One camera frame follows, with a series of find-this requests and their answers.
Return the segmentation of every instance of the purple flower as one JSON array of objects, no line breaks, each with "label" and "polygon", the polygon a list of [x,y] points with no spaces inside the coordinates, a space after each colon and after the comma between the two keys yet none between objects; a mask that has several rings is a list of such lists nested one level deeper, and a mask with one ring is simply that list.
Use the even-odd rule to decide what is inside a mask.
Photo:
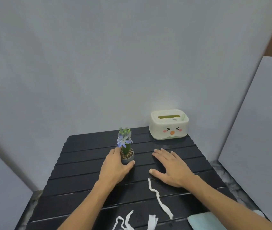
[{"label": "purple flower", "polygon": [[130,132],[128,135],[126,135],[125,137],[123,137],[123,135],[119,133],[119,137],[117,139],[117,147],[123,146],[123,147],[126,148],[125,144],[132,142],[131,135],[132,135],[132,133]]}]

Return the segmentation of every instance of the table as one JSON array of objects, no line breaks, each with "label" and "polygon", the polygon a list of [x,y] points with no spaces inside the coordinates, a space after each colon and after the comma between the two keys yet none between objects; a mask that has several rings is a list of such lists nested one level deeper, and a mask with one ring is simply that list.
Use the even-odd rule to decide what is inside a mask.
[{"label": "table", "polygon": [[[146,230],[149,214],[158,217],[162,229],[192,229],[187,217],[208,211],[192,194],[182,188],[164,184],[149,174],[149,169],[165,172],[163,165],[152,156],[154,149],[164,148],[175,151],[210,186],[235,200],[221,178],[197,148],[189,136],[179,139],[155,140],[148,127],[131,129],[135,152],[135,167],[111,192],[96,220],[93,229],[112,229],[117,216],[123,218],[134,210],[130,225],[137,230]],[[61,223],[89,194],[98,180],[104,158],[116,146],[118,130],[69,136],[54,166],[54,170],[43,190],[27,230],[56,230]],[[161,209],[156,194],[170,208],[174,217]]]}]

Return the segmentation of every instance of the green stem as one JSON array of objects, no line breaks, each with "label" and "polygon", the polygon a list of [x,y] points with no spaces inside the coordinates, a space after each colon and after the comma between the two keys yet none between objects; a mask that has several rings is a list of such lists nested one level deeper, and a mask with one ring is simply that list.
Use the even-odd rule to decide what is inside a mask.
[{"label": "green stem", "polygon": [[124,155],[128,154],[129,151],[130,151],[130,148],[131,148],[131,144],[130,143],[126,143],[125,145],[126,145],[126,147],[122,147],[122,151],[123,151]]}]

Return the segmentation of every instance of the tissue box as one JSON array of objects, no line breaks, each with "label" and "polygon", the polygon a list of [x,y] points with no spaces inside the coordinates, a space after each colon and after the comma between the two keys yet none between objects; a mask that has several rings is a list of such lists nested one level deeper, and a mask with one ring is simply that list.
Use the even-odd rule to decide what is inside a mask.
[{"label": "tissue box", "polygon": [[181,138],[187,135],[189,118],[181,110],[160,110],[151,113],[149,130],[154,139]]}]

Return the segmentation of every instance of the light blue cloth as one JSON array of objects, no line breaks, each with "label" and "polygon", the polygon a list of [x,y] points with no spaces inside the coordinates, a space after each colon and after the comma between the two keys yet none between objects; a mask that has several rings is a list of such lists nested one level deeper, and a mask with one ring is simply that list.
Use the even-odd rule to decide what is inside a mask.
[{"label": "light blue cloth", "polygon": [[223,224],[211,212],[192,215],[187,219],[193,230],[226,230]]}]

